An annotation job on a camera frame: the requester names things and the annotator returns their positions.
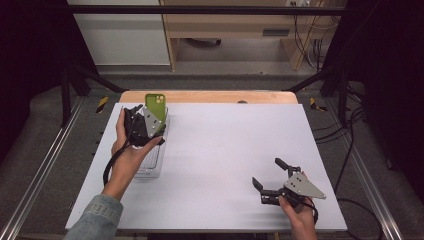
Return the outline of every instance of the aluminum rail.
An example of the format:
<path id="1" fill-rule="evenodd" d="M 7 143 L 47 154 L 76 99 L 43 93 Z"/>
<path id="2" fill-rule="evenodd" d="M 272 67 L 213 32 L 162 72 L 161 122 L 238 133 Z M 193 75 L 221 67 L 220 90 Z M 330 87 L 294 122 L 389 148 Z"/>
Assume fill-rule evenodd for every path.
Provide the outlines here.
<path id="1" fill-rule="evenodd" d="M 334 102 L 334 99 L 324 98 L 324 100 L 327 103 L 327 106 L 329 106 L 329 110 L 333 118 L 337 122 L 338 120 L 338 117 L 336 114 L 337 107 Z M 350 142 L 352 141 L 352 137 L 350 136 L 350 133 L 347 133 L 346 135 L 344 135 L 342 139 L 343 139 L 344 146 L 346 147 L 346 150 L 349 149 Z M 368 169 L 365 166 L 365 163 L 362 160 L 358 149 L 355 147 L 355 144 L 353 144 L 353 148 L 351 152 L 351 161 L 353 163 L 355 172 L 358 175 L 359 181 L 361 182 L 361 185 L 364 189 L 365 195 L 367 196 L 370 202 L 370 205 L 374 210 L 375 215 L 380 220 L 380 223 L 383 228 L 383 232 L 386 235 L 386 238 L 388 240 L 402 240 L 403 239 L 402 234 L 392 214 L 390 213 L 390 210 L 387 207 L 387 204 L 384 201 L 383 196 L 378 190 L 378 187 L 375 181 L 373 180 L 371 174 L 368 172 Z"/>
<path id="2" fill-rule="evenodd" d="M 68 124 L 59 130 L 59 133 L 56 136 L 53 144 L 51 145 L 49 151 L 44 157 L 43 162 L 41 163 L 40 168 L 32 179 L 31 184 L 29 185 L 27 191 L 22 197 L 18 207 L 15 209 L 12 217 L 9 219 L 7 224 L 4 226 L 3 230 L 0 233 L 1 240 L 13 240 L 18 236 L 19 230 L 21 229 L 26 217 L 28 216 L 29 211 L 31 210 L 32 205 L 37 199 L 38 194 L 41 191 L 41 188 L 46 181 L 50 170 L 52 169 L 62 147 L 75 124 L 76 119 L 81 111 L 81 108 L 84 104 L 85 98 L 78 97 L 74 107 L 72 109 L 71 119 Z"/>
<path id="3" fill-rule="evenodd" d="M 128 6 L 128 5 L 42 5 L 45 11 L 75 14 L 223 14 L 223 15 L 304 15 L 346 16 L 365 13 L 365 9 L 345 7 L 262 7 L 262 6 Z"/>

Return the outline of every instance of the wrist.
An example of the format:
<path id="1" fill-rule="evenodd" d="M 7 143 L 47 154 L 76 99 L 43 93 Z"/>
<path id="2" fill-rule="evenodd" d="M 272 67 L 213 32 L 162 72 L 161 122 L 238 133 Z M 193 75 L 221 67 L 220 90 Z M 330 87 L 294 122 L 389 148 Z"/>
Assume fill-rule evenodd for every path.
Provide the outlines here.
<path id="1" fill-rule="evenodd" d="M 104 187 L 102 194 L 111 196 L 115 198 L 116 200 L 121 201 L 128 185 L 129 185 L 128 181 L 117 180 L 112 178 Z"/>

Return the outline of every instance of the phone case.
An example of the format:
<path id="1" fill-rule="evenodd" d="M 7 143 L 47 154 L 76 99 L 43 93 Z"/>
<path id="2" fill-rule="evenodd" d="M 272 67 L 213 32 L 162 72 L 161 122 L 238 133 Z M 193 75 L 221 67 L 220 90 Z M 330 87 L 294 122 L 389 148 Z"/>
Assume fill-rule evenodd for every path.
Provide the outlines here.
<path id="1" fill-rule="evenodd" d="M 162 121 L 162 125 L 166 120 L 166 98 L 163 94 L 148 93 L 145 96 L 146 107 L 152 112 L 159 120 Z"/>

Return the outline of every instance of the hand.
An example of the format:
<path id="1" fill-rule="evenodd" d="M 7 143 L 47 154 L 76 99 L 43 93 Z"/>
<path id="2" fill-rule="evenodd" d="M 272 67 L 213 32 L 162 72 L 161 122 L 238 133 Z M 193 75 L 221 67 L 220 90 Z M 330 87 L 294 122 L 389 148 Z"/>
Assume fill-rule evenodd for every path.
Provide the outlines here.
<path id="1" fill-rule="evenodd" d="M 121 109 L 118 122 L 116 123 L 116 141 L 112 146 L 112 155 L 115 154 L 125 143 L 127 136 L 124 127 L 125 112 Z M 141 163 L 147 154 L 159 143 L 162 137 L 150 140 L 141 149 L 133 147 L 125 148 L 112 167 L 112 176 L 102 191 L 102 194 L 109 195 L 121 200 L 134 175 L 140 168 Z"/>
<path id="2" fill-rule="evenodd" d="M 290 219 L 293 238 L 295 240 L 316 240 L 317 235 L 315 232 L 314 217 L 312 209 L 303 206 L 299 213 L 293 209 L 290 203 L 283 196 L 278 198 L 281 209 Z M 305 198 L 305 203 L 312 205 L 312 202 Z"/>

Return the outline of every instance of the silver metal bracket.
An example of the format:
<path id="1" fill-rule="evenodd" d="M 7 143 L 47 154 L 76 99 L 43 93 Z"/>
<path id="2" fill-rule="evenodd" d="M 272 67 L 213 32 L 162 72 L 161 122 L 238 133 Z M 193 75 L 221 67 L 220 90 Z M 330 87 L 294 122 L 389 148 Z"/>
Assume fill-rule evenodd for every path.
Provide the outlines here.
<path id="1" fill-rule="evenodd" d="M 160 121 L 152 112 L 150 112 L 146 106 L 140 110 L 143 110 L 142 115 L 144 116 L 144 121 L 146 122 L 147 136 L 152 138 L 155 133 L 160 130 L 162 121 Z"/>
<path id="2" fill-rule="evenodd" d="M 285 183 L 284 187 L 298 195 L 326 199 L 327 196 L 312 184 L 303 174 L 294 173 Z"/>

